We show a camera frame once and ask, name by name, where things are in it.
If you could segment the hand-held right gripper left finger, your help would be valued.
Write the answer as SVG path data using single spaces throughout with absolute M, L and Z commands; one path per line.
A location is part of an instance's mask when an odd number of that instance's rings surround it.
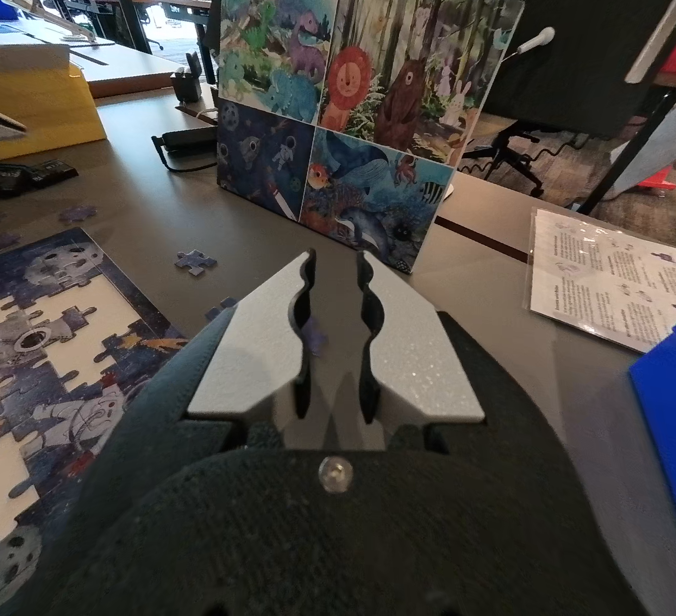
M 302 329 L 317 254 L 308 249 L 226 308 L 187 419 L 225 422 L 246 432 L 248 446 L 285 449 L 284 432 L 304 419 L 311 402 L 309 346 Z

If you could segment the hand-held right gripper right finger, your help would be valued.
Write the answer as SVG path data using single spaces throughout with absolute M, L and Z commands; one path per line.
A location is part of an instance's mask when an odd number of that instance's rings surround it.
M 478 426 L 486 420 L 435 306 L 373 253 L 357 254 L 359 316 L 368 331 L 359 411 L 387 449 L 398 430 Z

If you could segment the purple jigsaw puzzle piece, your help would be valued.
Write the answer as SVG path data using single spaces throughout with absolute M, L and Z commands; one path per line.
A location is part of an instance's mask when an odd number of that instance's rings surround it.
M 323 332 L 317 318 L 309 316 L 301 328 L 301 335 L 310 353 L 315 357 L 321 357 L 328 342 L 328 337 Z
M 74 225 L 95 217 L 97 214 L 98 208 L 94 205 L 73 205 L 61 210 L 57 215 L 57 220 L 64 225 Z

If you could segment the space jigsaw puzzle board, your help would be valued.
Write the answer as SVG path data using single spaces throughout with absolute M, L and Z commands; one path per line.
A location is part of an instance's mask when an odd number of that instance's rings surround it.
M 1 608 L 132 401 L 187 339 L 85 231 L 1 254 Z

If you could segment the yellow foam block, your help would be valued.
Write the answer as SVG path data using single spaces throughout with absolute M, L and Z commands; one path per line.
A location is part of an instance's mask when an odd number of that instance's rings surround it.
M 1 159 L 107 139 L 80 68 L 1 73 L 1 113 L 27 129 L 1 141 Z

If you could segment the beige desk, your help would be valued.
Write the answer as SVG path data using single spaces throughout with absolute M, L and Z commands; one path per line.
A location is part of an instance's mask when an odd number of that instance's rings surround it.
M 71 46 L 70 60 L 81 69 L 94 99 L 169 88 L 170 76 L 181 66 L 117 44 Z

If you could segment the black power brick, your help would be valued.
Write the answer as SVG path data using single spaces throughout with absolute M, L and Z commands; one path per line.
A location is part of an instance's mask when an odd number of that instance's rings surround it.
M 175 156 L 206 153 L 215 155 L 217 132 L 217 127 L 212 125 L 203 128 L 171 131 L 159 137 L 154 137 L 154 144 L 160 151 Z

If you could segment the black battery charger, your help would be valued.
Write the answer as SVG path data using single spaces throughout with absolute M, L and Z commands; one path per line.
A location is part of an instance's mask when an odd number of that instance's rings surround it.
M 170 80 L 177 100 L 181 104 L 192 104 L 200 101 L 202 67 L 197 52 L 186 54 L 187 64 L 178 67 L 171 74 Z

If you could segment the instruction sheet in plastic sleeve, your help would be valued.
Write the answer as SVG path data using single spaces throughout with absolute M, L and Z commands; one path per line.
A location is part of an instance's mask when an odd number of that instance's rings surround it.
M 531 214 L 530 311 L 638 353 L 675 328 L 675 248 L 595 220 Z

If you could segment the wooden workbench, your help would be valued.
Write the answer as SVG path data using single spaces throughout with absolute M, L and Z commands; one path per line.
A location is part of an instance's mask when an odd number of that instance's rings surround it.
M 173 52 L 198 51 L 203 47 L 210 0 L 132 0 L 148 53 L 168 57 Z M 121 12 L 119 0 L 40 0 L 55 9 L 61 21 L 70 20 L 91 29 L 98 37 L 112 33 L 114 15 Z

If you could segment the black office chair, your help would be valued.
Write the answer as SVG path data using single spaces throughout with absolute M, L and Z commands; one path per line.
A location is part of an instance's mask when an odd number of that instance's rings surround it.
M 544 128 L 544 124 L 516 121 L 508 128 L 498 132 L 491 145 L 465 151 L 462 160 L 470 160 L 472 165 L 462 166 L 459 170 L 468 174 L 472 173 L 473 170 L 480 170 L 484 173 L 483 179 L 486 181 L 502 164 L 507 164 L 533 184 L 530 196 L 540 198 L 544 194 L 543 183 L 533 174 L 531 168 L 535 158 L 526 153 L 515 151 L 510 147 L 510 140 L 519 137 L 537 144 L 539 138 L 534 133 L 542 128 Z

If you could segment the illustrated puzzle box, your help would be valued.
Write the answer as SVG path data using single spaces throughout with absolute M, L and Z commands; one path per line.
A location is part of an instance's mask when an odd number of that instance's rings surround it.
M 221 0 L 216 184 L 411 274 L 521 0 Z

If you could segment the black stand leg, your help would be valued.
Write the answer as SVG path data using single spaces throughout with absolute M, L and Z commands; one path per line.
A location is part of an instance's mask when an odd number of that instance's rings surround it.
M 663 88 L 663 96 L 655 111 L 647 119 L 637 135 L 629 141 L 621 154 L 615 159 L 610 170 L 592 190 L 588 198 L 582 203 L 571 203 L 568 209 L 581 215 L 590 215 L 594 208 L 613 188 L 621 175 L 629 168 L 640 150 L 646 145 L 655 130 L 661 125 L 666 115 L 675 105 L 675 88 Z

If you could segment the red object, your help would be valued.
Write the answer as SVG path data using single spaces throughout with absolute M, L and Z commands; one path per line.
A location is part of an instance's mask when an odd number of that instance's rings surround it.
M 665 197 L 666 194 L 675 191 L 675 168 L 669 165 L 643 179 L 633 186 L 630 191 L 643 195 Z

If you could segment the white board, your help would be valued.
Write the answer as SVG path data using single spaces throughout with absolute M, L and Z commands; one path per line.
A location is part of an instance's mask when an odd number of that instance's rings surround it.
M 674 30 L 675 0 L 672 0 L 624 77 L 626 83 L 638 84 L 644 80 L 655 60 L 667 46 Z

